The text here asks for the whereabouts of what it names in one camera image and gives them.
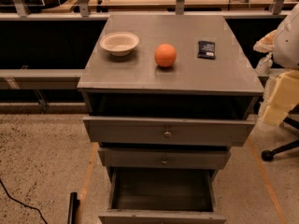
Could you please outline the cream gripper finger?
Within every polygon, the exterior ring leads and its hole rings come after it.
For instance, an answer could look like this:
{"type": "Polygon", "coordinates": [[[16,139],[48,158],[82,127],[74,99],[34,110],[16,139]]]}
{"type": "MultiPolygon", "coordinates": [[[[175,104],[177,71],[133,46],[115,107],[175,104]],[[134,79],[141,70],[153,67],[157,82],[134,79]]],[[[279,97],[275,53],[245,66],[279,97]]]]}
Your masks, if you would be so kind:
{"type": "Polygon", "coordinates": [[[271,76],[265,85],[261,104],[261,120],[278,126],[299,105],[299,71],[291,70],[271,76]]]}
{"type": "Polygon", "coordinates": [[[253,49],[261,53],[271,52],[274,48],[275,34],[276,30],[271,31],[270,33],[265,35],[263,38],[261,38],[254,44],[253,49]]]}

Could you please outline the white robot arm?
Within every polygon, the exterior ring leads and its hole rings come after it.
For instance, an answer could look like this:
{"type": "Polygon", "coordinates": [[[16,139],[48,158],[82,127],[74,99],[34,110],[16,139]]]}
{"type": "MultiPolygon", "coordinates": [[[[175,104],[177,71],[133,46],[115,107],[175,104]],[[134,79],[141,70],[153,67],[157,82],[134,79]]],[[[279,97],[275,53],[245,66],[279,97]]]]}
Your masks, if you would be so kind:
{"type": "Polygon", "coordinates": [[[263,122],[278,126],[299,105],[299,4],[276,30],[256,42],[253,49],[271,52],[274,62],[287,69],[275,79],[274,89],[259,114],[263,122]]]}

